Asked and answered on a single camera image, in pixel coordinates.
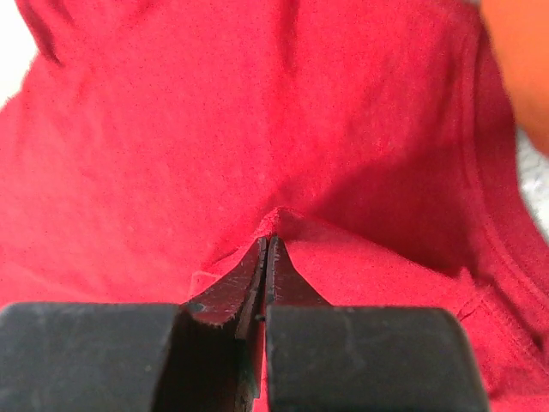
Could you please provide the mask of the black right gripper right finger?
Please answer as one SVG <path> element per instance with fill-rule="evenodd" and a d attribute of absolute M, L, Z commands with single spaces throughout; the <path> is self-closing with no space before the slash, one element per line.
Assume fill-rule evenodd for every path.
<path fill-rule="evenodd" d="M 266 365 L 272 411 L 486 411 L 464 329 L 436 307 L 333 306 L 268 246 Z"/>

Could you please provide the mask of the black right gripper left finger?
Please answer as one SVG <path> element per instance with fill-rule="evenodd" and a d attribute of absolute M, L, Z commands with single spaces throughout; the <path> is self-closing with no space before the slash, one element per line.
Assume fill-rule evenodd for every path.
<path fill-rule="evenodd" d="M 4 411 L 249 411 L 266 239 L 182 305 L 26 302 L 1 312 Z"/>

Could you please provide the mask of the bright red t shirt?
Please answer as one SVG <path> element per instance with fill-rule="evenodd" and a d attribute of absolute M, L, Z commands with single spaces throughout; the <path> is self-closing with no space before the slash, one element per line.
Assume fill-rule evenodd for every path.
<path fill-rule="evenodd" d="M 548 408 L 548 247 L 460 1 L 20 1 L 1 301 L 184 301 L 278 233 L 336 305 L 441 306 Z"/>

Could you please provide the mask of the orange plastic laundry basket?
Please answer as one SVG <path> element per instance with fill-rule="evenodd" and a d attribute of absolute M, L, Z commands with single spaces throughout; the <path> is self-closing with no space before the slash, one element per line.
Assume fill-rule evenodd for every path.
<path fill-rule="evenodd" d="M 548 154 L 548 2 L 482 1 L 480 13 L 516 122 Z"/>

